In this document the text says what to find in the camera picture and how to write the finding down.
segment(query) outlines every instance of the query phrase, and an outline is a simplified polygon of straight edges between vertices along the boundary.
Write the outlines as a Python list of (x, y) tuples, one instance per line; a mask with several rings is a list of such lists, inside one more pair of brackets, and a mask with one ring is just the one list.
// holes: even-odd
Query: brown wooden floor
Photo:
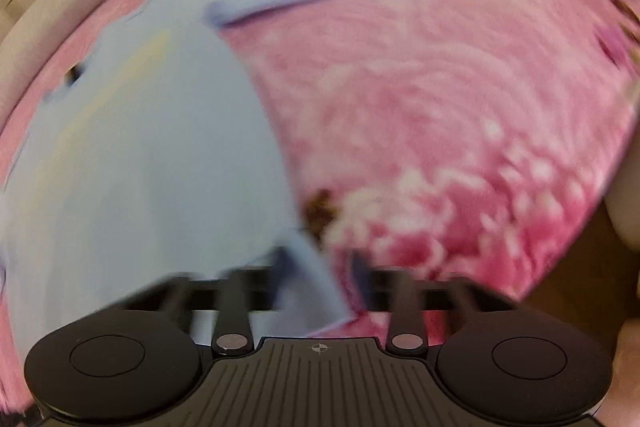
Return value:
[(615, 350), (627, 317), (640, 317), (640, 253), (616, 236), (602, 204), (581, 236), (526, 302), (593, 335)]

